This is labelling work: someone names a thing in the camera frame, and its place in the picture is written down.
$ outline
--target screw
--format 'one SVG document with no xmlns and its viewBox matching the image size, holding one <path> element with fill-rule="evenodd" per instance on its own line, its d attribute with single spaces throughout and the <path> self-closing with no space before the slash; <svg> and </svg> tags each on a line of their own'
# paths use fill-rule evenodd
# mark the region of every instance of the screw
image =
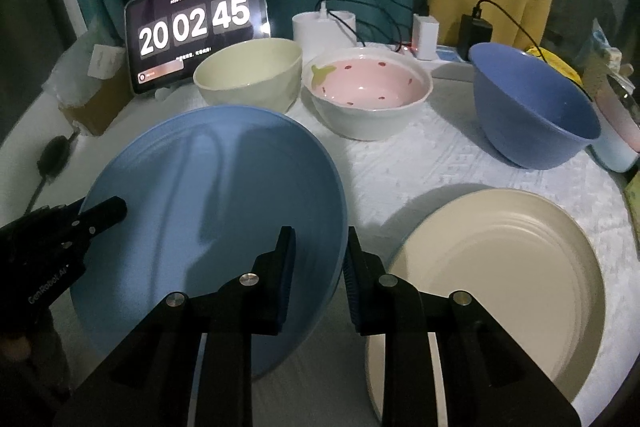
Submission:
<svg viewBox="0 0 640 427">
<path fill-rule="evenodd" d="M 240 276 L 240 283 L 242 286 L 253 286 L 258 283 L 260 278 L 255 273 L 245 273 Z"/>
<path fill-rule="evenodd" d="M 177 308 L 178 306 L 182 306 L 184 304 L 184 295 L 180 292 L 169 293 L 164 300 L 167 306 L 171 306 L 171 308 Z"/>
<path fill-rule="evenodd" d="M 473 299 L 471 298 L 471 295 L 469 295 L 467 292 L 459 291 L 453 293 L 453 302 L 459 304 L 460 306 L 471 304 L 472 301 Z"/>
<path fill-rule="evenodd" d="M 393 286 L 398 284 L 398 278 L 390 273 L 385 273 L 378 278 L 378 282 L 387 288 L 393 288 Z"/>
</svg>

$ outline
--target white power adapter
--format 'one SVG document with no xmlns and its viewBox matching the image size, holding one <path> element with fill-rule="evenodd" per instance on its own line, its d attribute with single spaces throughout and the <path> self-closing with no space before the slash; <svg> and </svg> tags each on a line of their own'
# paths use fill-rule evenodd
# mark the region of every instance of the white power adapter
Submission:
<svg viewBox="0 0 640 427">
<path fill-rule="evenodd" d="M 333 15 L 340 17 L 339 22 Z M 293 39 L 302 48 L 302 63 L 306 64 L 319 54 L 356 45 L 356 16 L 351 12 L 302 12 L 293 16 Z"/>
<path fill-rule="evenodd" d="M 440 23 L 433 15 L 423 16 L 414 13 L 414 28 L 411 35 L 411 51 L 418 60 L 436 60 L 438 30 Z"/>
</svg>

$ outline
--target bowl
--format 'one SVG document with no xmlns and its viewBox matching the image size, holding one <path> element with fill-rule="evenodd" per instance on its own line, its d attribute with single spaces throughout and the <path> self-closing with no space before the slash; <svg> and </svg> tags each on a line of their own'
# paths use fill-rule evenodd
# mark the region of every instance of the bowl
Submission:
<svg viewBox="0 0 640 427">
<path fill-rule="evenodd" d="M 598 109 L 620 137 L 636 152 L 640 152 L 640 128 L 608 82 L 603 82 L 594 98 Z"/>
<path fill-rule="evenodd" d="M 382 140 L 417 118 L 433 90 L 414 58 L 380 48 L 345 48 L 313 58 L 302 82 L 327 126 L 356 140 Z"/>
<path fill-rule="evenodd" d="M 629 147 L 620 137 L 597 106 L 594 107 L 594 110 L 598 115 L 602 129 L 600 138 L 591 144 L 594 155 L 610 171 L 627 172 L 638 161 L 638 152 Z"/>
<path fill-rule="evenodd" d="M 288 39 L 238 42 L 206 58 L 193 82 L 209 105 L 255 105 L 285 112 L 300 91 L 302 49 Z"/>
<path fill-rule="evenodd" d="M 507 159 L 528 169 L 566 162 L 600 136 L 588 97 L 532 55 L 497 44 L 472 46 L 474 100 L 486 137 Z"/>
</svg>

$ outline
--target power strip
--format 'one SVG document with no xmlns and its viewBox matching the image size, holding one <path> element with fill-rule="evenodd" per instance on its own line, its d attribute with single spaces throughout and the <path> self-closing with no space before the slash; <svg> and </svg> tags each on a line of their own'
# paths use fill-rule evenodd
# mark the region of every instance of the power strip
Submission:
<svg viewBox="0 0 640 427">
<path fill-rule="evenodd" d="M 403 46 L 400 50 L 403 55 L 410 55 L 415 58 L 408 46 Z M 436 46 L 435 60 L 419 60 L 415 58 L 420 67 L 431 73 L 433 78 L 444 78 L 446 80 L 459 80 L 461 82 L 473 82 L 476 69 L 471 62 L 462 60 L 458 51 L 451 46 Z"/>
</svg>

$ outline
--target cream plate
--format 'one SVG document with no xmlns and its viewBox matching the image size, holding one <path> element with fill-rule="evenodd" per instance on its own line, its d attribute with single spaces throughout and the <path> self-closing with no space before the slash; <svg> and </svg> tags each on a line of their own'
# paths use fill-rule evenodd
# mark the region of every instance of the cream plate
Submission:
<svg viewBox="0 0 640 427">
<path fill-rule="evenodd" d="M 576 222 L 530 192 L 468 194 L 424 220 L 388 270 L 420 291 L 474 295 L 568 400 L 580 391 L 604 328 L 602 274 Z M 430 334 L 432 357 L 436 349 Z M 382 412 L 384 336 L 367 343 L 369 396 Z M 439 425 L 446 425 L 434 360 Z"/>
</svg>

